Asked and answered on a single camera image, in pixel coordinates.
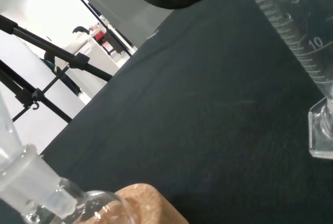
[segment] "black metal stand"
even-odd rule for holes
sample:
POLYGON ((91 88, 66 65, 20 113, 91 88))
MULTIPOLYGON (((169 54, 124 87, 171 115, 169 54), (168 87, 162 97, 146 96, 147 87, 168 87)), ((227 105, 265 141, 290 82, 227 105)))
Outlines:
POLYGON ((60 79, 66 73, 69 68, 85 70, 105 81, 109 81, 112 78, 110 74, 90 65, 88 63, 90 60, 88 56, 80 53, 75 56, 27 31, 26 29, 19 27, 17 23, 7 19, 2 15, 0 15, 0 30, 8 34, 14 34, 19 38, 28 41, 29 43, 45 51, 49 51, 58 58, 68 62, 68 66, 63 69, 63 71, 58 74, 44 90, 40 90, 38 88, 34 88, 14 70, 12 70, 9 66, 0 60, 0 81, 16 95, 16 98, 24 106, 24 109, 13 118, 13 121, 16 121, 20 116, 27 112, 27 110, 30 109, 33 104, 36 105, 33 110, 37 110, 39 108, 38 102, 42 102, 59 117, 69 123, 72 119, 45 97, 45 93, 57 82, 58 79, 60 79))
POLYGON ((109 81, 112 76, 94 66, 89 64, 90 58, 84 54, 71 54, 60 47, 40 38, 39 36, 27 31, 18 26, 17 23, 7 19, 6 17, 0 15, 0 30, 18 36, 19 38, 28 41, 29 43, 45 50, 49 51, 58 58, 69 63, 71 68, 78 68, 80 70, 85 70, 102 80, 109 81))
POLYGON ((69 123, 72 119, 65 114, 61 109, 59 109, 55 104, 45 97, 45 93, 55 84, 55 82, 61 78, 62 75, 69 69, 66 67, 63 71, 58 74, 44 90, 34 88, 26 80, 24 80, 20 75, 18 75, 14 70, 12 70, 8 65, 0 60, 0 81, 8 87, 14 94, 17 100, 19 100, 24 109, 16 115, 12 120, 15 122, 19 117, 26 113, 32 105, 36 105, 33 110, 37 110, 40 105, 39 102, 45 104, 54 113, 56 113, 60 118, 69 123))

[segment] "dark gray table surface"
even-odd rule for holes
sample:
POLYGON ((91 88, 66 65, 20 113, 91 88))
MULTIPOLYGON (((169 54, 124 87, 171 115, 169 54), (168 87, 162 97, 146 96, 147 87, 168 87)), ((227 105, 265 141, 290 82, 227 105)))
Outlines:
POLYGON ((321 97, 252 0, 204 0, 166 19, 45 160, 85 191, 149 183, 193 224, 332 223, 333 162, 308 151, 321 97))

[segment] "glass neck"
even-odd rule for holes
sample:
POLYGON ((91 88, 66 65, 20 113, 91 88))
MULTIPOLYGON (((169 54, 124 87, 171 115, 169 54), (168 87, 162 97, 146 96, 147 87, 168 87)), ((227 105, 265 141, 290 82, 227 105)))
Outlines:
MULTIPOLYGON (((66 178, 62 178, 59 187, 66 190, 74 199, 78 201, 77 205, 84 203, 86 193, 83 192, 76 184, 66 178)), ((41 205, 30 203, 28 214, 22 215, 22 219, 26 224, 65 224, 65 222, 57 215, 49 211, 41 205)))

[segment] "metal rod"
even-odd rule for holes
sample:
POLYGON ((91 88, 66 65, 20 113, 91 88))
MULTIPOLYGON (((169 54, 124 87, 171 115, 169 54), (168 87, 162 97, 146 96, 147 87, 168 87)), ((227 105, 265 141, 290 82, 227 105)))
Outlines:
POLYGON ((70 123, 72 118, 70 118, 66 113, 64 113, 61 109, 59 109, 54 103, 48 100, 46 97, 41 99, 41 102, 45 104, 50 110, 56 113, 60 118, 62 118, 65 122, 70 123))
POLYGON ((75 59, 74 54, 71 54, 71 53, 61 49, 60 47, 40 38, 39 36, 29 32, 21 27, 16 27, 14 29, 13 34, 45 51, 52 52, 55 56, 63 59, 64 61, 66 61, 68 63, 75 59))
POLYGON ((30 93, 33 93, 36 89, 24 80, 19 74, 17 74, 13 69, 11 69, 7 64, 0 60, 0 70, 2 70, 8 77, 10 77, 16 84, 25 88, 30 93))
POLYGON ((97 15, 97 13, 91 8, 91 6, 89 6, 84 0, 80 0, 85 6, 86 8, 88 8, 88 10, 96 17, 96 19, 102 24, 102 26, 105 27, 106 31, 108 31, 112 37, 114 37, 116 39, 116 41, 119 43, 119 45, 121 45, 121 47, 125 50, 125 52, 131 57, 132 54, 130 53, 130 51, 127 49, 126 45, 118 38, 118 36, 116 36, 107 26, 106 24, 99 18, 99 16, 97 15))
POLYGON ((23 116, 23 114, 25 114, 28 110, 30 109, 30 107, 26 107, 24 108, 19 114, 17 114, 13 119, 12 121, 15 122, 17 119, 19 119, 20 117, 23 116))
MULTIPOLYGON (((45 51, 52 52, 55 56, 66 61, 70 65, 73 65, 74 67, 75 67, 75 64, 80 65, 78 63, 78 61, 75 60, 75 55, 61 49, 60 47, 40 38, 39 36, 29 32, 21 27, 14 28, 13 34, 45 51)), ((110 74, 102 71, 99 68, 92 66, 91 64, 86 64, 84 70, 107 82, 110 79, 112 79, 112 76, 110 74)))
POLYGON ((15 95, 21 93, 22 88, 16 84, 4 71, 0 69, 0 81, 9 88, 15 95))
POLYGON ((43 90, 43 94, 45 94, 69 69, 69 65, 65 67, 57 76, 49 83, 43 90))

